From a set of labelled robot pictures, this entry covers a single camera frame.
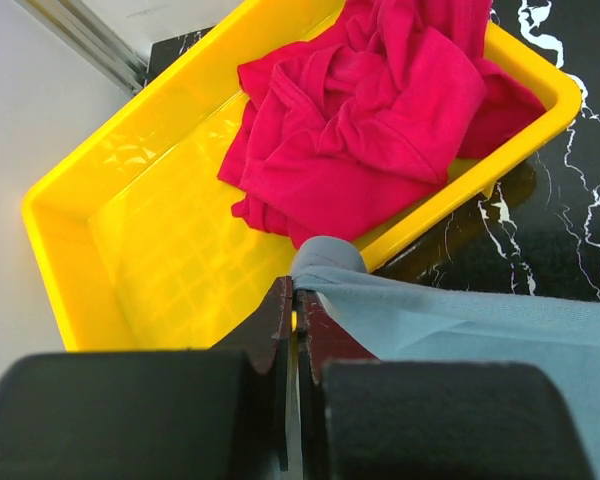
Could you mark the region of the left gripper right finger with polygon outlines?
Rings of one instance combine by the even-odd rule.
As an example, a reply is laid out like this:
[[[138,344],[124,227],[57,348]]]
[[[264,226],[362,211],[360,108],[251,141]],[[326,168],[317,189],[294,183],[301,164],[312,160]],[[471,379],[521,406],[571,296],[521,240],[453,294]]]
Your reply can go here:
[[[321,387],[323,367],[331,361],[370,361],[375,356],[329,316],[315,292],[296,292],[295,307],[303,476],[328,478],[326,404]]]

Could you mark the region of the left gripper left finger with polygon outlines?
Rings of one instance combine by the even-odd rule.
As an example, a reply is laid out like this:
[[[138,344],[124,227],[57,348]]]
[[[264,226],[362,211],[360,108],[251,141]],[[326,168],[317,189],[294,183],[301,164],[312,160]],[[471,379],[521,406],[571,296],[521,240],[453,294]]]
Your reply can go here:
[[[266,410],[271,419],[267,426],[282,472],[289,469],[286,417],[292,306],[291,278],[278,277],[258,308],[235,329],[237,345],[259,377],[269,382]]]

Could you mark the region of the blue-grey t shirt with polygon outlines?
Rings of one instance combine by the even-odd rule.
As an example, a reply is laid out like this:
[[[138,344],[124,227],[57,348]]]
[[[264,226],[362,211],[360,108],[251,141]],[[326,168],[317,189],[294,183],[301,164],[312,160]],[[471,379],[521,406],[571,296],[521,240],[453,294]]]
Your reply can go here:
[[[600,304],[448,291],[369,274],[352,244],[314,237],[291,277],[384,361],[506,361],[540,368],[566,397],[600,478]]]

